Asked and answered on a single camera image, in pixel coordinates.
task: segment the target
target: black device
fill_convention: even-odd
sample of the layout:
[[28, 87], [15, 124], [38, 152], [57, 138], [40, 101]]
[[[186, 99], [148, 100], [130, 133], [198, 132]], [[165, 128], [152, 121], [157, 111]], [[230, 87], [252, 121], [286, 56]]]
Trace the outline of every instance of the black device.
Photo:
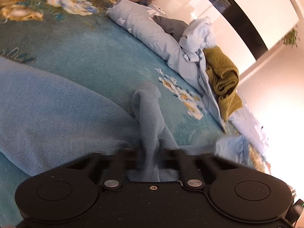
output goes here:
[[92, 153], [24, 181], [15, 200], [17, 228], [292, 227], [291, 191], [283, 181], [212, 154], [163, 150], [176, 182], [130, 182], [138, 152]]

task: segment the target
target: green plant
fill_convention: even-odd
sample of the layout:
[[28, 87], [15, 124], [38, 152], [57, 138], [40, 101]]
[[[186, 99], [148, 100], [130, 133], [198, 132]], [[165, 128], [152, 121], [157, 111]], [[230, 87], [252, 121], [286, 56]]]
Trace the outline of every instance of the green plant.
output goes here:
[[289, 33], [287, 33], [282, 38], [282, 40], [284, 41], [284, 45], [291, 45], [291, 47], [293, 47], [293, 46], [298, 47], [297, 40], [300, 41], [300, 38], [298, 37], [298, 31], [293, 28]]

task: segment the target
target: light blue garment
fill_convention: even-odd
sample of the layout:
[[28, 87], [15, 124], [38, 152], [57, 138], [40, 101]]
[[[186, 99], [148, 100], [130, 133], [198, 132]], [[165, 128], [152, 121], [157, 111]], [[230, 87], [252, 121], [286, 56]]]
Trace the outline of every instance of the light blue garment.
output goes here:
[[[173, 170], [158, 169], [159, 139], [179, 148], [159, 107], [161, 94], [150, 82], [134, 92], [135, 119], [107, 98], [65, 78], [0, 57], [0, 226], [21, 221], [14, 192], [28, 175], [36, 175], [91, 152], [114, 154], [142, 142], [143, 169], [133, 181], [174, 181]], [[248, 164], [248, 144], [238, 137], [220, 144], [183, 146], [188, 153], [206, 151]]]
[[200, 47], [216, 46], [214, 33], [208, 19], [198, 19], [190, 23], [185, 33], [189, 36], [177, 41], [151, 19], [150, 8], [127, 0], [118, 1], [109, 8], [107, 15], [118, 25], [125, 28], [147, 47], [167, 61], [167, 65], [194, 87], [203, 97], [203, 101], [214, 119], [225, 128], [218, 104], [212, 95], [206, 74], [206, 61]]

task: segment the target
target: screw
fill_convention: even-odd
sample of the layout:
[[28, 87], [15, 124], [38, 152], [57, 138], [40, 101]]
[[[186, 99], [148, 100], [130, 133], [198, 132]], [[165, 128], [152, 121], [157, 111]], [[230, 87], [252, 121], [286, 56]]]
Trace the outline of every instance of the screw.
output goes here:
[[104, 185], [108, 188], [115, 188], [119, 185], [119, 182], [116, 180], [108, 180], [105, 181]]
[[187, 184], [191, 187], [199, 187], [201, 186], [203, 183], [202, 181], [198, 180], [198, 179], [191, 179], [187, 182]]
[[155, 185], [152, 185], [152, 186], [150, 186], [150, 189], [151, 189], [151, 190], [157, 190], [157, 189], [158, 189], [158, 187], [157, 187], [157, 186], [155, 186]]

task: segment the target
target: olive green knit sweater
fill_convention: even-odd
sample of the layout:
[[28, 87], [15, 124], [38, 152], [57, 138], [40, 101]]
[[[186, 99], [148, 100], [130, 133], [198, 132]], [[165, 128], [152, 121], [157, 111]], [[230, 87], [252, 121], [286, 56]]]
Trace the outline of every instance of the olive green knit sweater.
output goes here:
[[242, 108], [242, 100], [236, 93], [239, 83], [239, 71], [234, 63], [222, 52], [220, 47], [203, 50], [206, 57], [206, 73], [214, 92], [218, 97], [218, 106], [222, 119], [227, 122], [229, 116]]

